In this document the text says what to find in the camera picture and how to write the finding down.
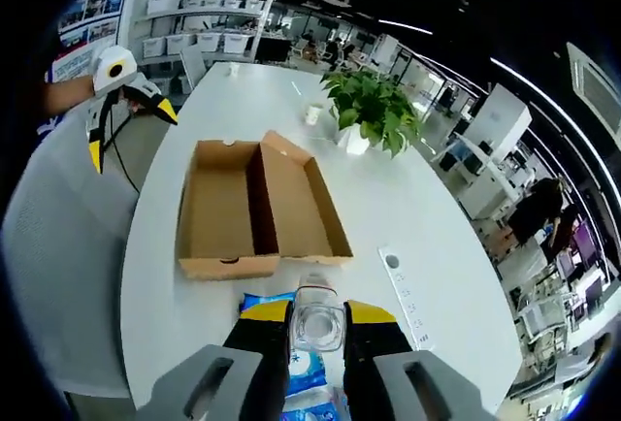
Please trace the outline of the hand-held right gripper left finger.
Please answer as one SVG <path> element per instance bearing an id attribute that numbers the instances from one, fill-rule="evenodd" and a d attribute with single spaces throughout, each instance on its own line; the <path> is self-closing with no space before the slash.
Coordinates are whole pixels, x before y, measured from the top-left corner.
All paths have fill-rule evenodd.
<path id="1" fill-rule="evenodd" d="M 242 312 L 222 345 L 207 344 L 160 376 L 137 420 L 278 420 L 290 361 L 291 301 Z"/>

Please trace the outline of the person's left hand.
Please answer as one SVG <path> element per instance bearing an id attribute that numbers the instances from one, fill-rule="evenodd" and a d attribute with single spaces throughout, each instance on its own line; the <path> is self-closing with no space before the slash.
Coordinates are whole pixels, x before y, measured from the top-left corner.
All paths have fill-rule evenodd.
<path id="1" fill-rule="evenodd" d="M 123 90 L 119 91 L 119 99 L 126 105 L 128 111 L 130 113 L 139 113 L 141 112 L 145 107 L 140 104 L 138 101 L 132 100 L 130 98 L 128 98 Z"/>

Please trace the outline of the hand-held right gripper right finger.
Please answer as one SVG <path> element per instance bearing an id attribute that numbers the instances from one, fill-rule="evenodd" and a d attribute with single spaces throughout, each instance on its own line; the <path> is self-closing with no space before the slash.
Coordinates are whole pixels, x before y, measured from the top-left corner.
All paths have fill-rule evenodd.
<path id="1" fill-rule="evenodd" d="M 352 420 L 493 420 L 470 380 L 415 350 L 394 315 L 344 303 L 343 389 Z"/>

